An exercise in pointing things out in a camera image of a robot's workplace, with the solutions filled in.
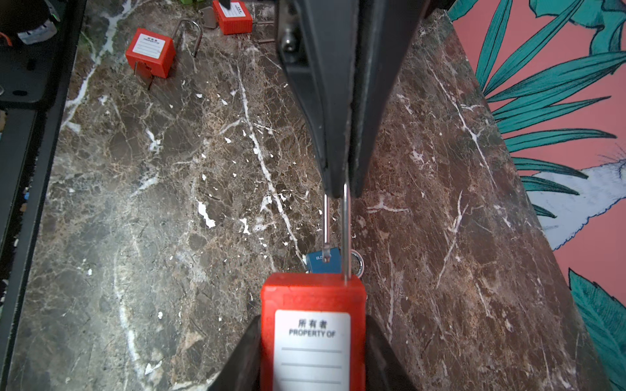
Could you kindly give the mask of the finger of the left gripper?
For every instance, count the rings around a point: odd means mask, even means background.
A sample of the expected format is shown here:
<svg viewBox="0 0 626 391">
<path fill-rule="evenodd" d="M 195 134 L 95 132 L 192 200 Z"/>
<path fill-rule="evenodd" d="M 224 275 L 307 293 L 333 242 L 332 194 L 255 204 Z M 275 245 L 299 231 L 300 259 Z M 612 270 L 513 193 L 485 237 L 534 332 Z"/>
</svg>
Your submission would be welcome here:
<svg viewBox="0 0 626 391">
<path fill-rule="evenodd" d="M 366 316 L 366 328 L 366 390 L 415 391 L 415 385 L 371 315 Z"/>
<path fill-rule="evenodd" d="M 261 316 L 255 316 L 208 391 L 260 389 L 262 351 Z"/>
</svg>

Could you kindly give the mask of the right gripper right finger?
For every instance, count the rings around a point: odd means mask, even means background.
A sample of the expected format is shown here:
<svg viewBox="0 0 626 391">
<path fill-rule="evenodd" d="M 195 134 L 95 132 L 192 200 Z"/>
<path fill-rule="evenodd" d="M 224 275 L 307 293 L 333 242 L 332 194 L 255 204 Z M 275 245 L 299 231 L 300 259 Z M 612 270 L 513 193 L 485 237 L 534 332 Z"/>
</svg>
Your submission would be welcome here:
<svg viewBox="0 0 626 391">
<path fill-rule="evenodd" d="M 350 127 L 350 193 L 360 197 L 383 114 L 428 1 L 361 1 Z"/>
</svg>

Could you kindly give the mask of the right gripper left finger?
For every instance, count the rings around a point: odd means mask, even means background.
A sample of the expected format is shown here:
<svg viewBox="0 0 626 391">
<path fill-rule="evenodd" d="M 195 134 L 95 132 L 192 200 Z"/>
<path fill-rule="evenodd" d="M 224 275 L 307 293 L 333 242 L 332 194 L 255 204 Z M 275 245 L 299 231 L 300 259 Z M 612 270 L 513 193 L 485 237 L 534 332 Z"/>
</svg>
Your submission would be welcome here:
<svg viewBox="0 0 626 391">
<path fill-rule="evenodd" d="M 278 1 L 276 49 L 300 105 L 324 192 L 340 198 L 347 180 L 357 1 Z"/>
</svg>

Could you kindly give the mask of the blue padlock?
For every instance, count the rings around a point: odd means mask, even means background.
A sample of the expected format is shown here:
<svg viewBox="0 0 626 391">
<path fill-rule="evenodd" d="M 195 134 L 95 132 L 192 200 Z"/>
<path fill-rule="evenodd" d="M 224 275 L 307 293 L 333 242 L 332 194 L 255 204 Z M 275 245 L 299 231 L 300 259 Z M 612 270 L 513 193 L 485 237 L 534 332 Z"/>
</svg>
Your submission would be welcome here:
<svg viewBox="0 0 626 391">
<path fill-rule="evenodd" d="M 324 257 L 322 251 L 306 255 L 306 270 L 313 274 L 341 274 L 343 265 L 341 249 L 332 248 L 329 254 L 329 259 Z M 351 257 L 351 273 L 361 278 L 365 271 L 365 261 L 355 249 L 352 249 Z"/>
</svg>

